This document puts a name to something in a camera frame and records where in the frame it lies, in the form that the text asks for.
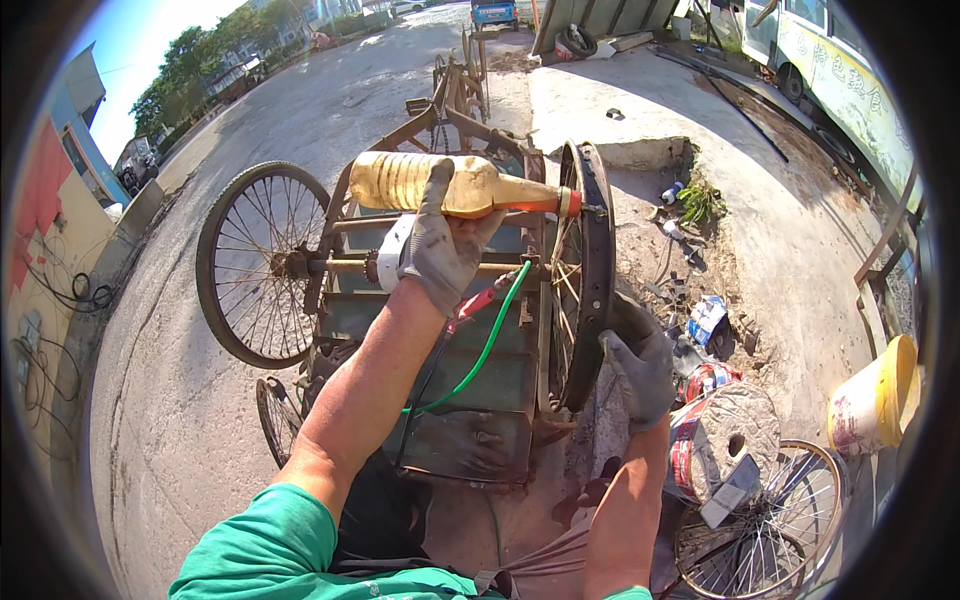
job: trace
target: yellow bucket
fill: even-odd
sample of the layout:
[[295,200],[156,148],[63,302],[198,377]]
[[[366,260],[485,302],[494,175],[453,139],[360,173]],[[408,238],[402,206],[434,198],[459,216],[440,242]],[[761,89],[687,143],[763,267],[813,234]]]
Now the yellow bucket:
[[899,335],[874,362],[841,384],[827,409],[830,447],[854,456],[899,446],[904,406],[920,392],[918,385],[911,385],[916,383],[916,366],[913,342]]

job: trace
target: blue vehicle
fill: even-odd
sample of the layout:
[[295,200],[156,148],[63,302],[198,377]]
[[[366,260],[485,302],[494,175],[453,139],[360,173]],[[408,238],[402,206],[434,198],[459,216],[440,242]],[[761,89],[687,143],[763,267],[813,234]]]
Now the blue vehicle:
[[484,25],[513,25],[515,32],[520,31],[515,2],[470,0],[470,20],[478,32],[483,31]]

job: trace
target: bicycle wheel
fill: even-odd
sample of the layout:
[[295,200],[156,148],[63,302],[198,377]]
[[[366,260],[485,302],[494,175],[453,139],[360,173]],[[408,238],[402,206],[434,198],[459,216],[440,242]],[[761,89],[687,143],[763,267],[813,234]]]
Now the bicycle wheel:
[[297,364],[313,340],[305,315],[307,280],[290,277],[287,257],[316,249],[330,197],[295,164],[265,162],[231,181],[206,215],[197,245],[197,294],[217,341],[261,369]]
[[551,363],[559,391],[557,409],[579,412],[603,363],[597,336],[607,322],[613,292],[615,245],[607,172],[590,144],[564,145],[560,185],[578,190],[594,206],[560,219],[550,256],[553,302]]
[[698,594],[757,598],[795,578],[799,586],[826,560],[842,514],[840,468],[826,450],[800,440],[781,440],[777,462],[755,497],[716,529],[695,507],[684,509],[674,553]]
[[267,446],[274,455],[276,466],[283,468],[290,460],[294,440],[300,432],[296,420],[291,419],[284,410],[282,400],[277,396],[273,386],[264,379],[256,380],[256,412],[260,415],[260,427],[267,438]]

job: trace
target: blue building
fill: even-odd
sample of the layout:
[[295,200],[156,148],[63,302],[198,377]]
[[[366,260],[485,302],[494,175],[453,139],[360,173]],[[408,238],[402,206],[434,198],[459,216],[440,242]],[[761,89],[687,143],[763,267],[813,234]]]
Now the blue building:
[[60,70],[51,94],[50,118],[63,149],[86,187],[100,206],[106,208],[120,203],[126,208],[131,197],[90,135],[97,108],[107,98],[107,90],[93,61],[93,44]]

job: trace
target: yellow oil bottle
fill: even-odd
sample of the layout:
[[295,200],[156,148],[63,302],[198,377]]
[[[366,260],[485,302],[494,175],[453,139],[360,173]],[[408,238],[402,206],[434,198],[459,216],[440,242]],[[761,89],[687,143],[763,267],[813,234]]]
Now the yellow oil bottle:
[[555,212],[562,217],[580,214],[580,192],[504,175],[480,156],[365,152],[353,161],[350,195],[367,208],[417,210],[430,170],[443,158],[453,160],[455,167],[444,197],[444,214],[479,219],[498,208]]

